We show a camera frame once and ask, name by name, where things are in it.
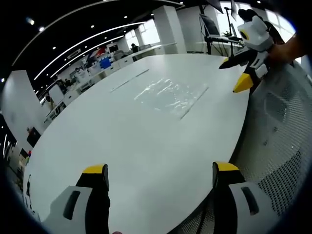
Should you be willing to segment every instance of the white robot part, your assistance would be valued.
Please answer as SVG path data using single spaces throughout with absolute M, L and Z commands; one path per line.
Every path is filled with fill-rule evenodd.
M 245 45 L 256 51 L 266 51 L 274 43 L 266 24 L 259 16 L 254 16 L 252 21 L 238 26 L 238 30 Z

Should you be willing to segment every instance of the oval table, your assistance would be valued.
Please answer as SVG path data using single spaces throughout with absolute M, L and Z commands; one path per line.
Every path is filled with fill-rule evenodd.
M 224 57 L 143 58 L 97 83 L 46 129 L 24 173 L 43 221 L 84 168 L 109 168 L 110 232 L 167 233 L 212 188 L 212 162 L 229 161 L 249 91 L 232 89 L 244 68 Z

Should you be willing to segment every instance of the white table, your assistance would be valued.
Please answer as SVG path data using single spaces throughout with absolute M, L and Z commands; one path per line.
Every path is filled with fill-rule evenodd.
M 219 70 L 223 60 L 146 57 L 72 102 L 25 170 L 41 220 L 84 168 L 99 163 L 109 167 L 111 232 L 167 233 L 187 218 L 212 188 L 212 162 L 229 161 L 245 119 L 249 91 L 232 92 L 244 68 Z M 172 105 L 178 99 L 184 109 Z

